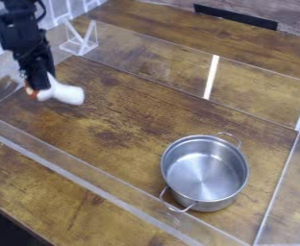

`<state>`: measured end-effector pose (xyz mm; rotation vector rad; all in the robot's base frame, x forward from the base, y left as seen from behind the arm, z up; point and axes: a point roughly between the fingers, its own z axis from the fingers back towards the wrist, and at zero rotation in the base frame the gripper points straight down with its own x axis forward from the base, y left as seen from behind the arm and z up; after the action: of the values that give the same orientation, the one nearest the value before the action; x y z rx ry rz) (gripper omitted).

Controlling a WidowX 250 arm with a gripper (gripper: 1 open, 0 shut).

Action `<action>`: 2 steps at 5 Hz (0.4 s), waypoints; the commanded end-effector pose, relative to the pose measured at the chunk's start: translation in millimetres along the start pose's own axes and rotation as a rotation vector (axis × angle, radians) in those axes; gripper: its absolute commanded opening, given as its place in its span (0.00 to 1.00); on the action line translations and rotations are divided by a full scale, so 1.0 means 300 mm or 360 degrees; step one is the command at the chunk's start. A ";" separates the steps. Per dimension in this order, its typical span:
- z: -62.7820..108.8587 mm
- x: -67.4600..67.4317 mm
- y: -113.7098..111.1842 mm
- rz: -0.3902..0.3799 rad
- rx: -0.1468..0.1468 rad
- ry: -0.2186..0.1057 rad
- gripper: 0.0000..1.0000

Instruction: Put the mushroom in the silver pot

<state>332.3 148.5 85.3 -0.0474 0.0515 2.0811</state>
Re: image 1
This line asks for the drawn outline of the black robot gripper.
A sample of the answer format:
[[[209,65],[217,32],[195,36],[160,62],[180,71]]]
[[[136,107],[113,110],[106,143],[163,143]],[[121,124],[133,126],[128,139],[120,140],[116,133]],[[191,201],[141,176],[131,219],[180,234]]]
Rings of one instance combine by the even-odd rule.
[[[0,44],[13,53],[25,72],[25,80],[34,90],[50,88],[49,76],[54,64],[46,31],[38,27],[46,16],[42,0],[0,0]]]

